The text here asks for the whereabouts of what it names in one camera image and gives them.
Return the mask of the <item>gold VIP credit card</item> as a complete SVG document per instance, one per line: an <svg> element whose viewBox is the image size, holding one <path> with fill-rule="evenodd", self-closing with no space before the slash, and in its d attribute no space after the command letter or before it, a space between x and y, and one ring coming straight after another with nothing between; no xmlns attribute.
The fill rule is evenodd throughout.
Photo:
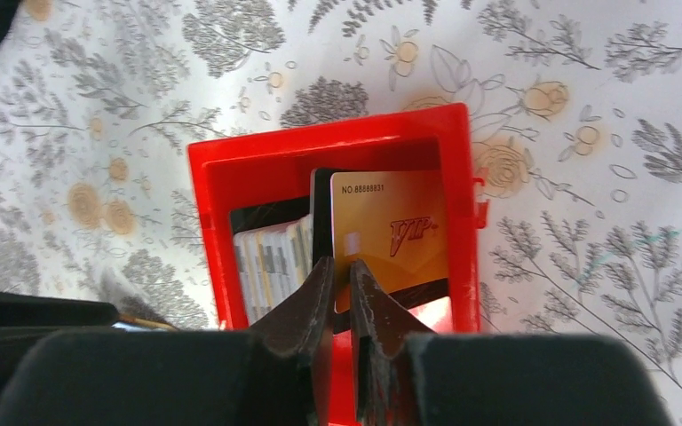
<svg viewBox="0 0 682 426"><path fill-rule="evenodd" d="M330 207L338 313L351 307L355 260L407 309L447 296L448 224L437 170L337 172Z"/></svg>

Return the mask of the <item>stack of credit cards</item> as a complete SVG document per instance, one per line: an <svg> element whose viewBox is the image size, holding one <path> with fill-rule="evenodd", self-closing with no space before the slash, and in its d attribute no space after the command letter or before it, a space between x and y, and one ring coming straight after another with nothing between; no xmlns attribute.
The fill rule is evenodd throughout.
<svg viewBox="0 0 682 426"><path fill-rule="evenodd" d="M242 303L251 325L296 293L313 267L308 196L229 214Z"/></svg>

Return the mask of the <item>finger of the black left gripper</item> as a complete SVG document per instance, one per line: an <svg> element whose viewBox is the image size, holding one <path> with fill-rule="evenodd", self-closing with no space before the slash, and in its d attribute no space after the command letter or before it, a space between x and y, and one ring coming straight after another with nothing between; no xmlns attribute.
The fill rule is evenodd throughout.
<svg viewBox="0 0 682 426"><path fill-rule="evenodd" d="M66 328L111 327L119 320L109 303L0 292L0 393L42 338Z"/></svg>

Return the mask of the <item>brown leather card holder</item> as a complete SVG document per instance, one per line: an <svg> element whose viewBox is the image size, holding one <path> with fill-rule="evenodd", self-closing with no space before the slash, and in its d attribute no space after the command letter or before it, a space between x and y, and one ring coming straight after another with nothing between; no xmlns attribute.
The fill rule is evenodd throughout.
<svg viewBox="0 0 682 426"><path fill-rule="evenodd" d="M149 319L141 319L129 315L121 315L119 320L112 327L126 331L177 331L176 327L170 324L156 322Z"/></svg>

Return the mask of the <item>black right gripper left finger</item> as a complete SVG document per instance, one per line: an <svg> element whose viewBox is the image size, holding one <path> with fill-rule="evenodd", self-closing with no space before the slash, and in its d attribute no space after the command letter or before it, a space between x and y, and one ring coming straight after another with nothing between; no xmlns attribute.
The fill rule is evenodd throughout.
<svg viewBox="0 0 682 426"><path fill-rule="evenodd" d="M276 425L326 425L332 374L334 259L320 258L299 289L250 326L262 413Z"/></svg>

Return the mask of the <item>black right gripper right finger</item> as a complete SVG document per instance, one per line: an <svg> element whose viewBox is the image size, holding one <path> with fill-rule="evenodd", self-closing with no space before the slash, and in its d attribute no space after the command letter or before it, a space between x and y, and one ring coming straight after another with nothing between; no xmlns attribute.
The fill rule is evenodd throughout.
<svg viewBox="0 0 682 426"><path fill-rule="evenodd" d="M363 425L418 425L406 341L433 330L386 294L362 260L351 263L350 300L357 420Z"/></svg>

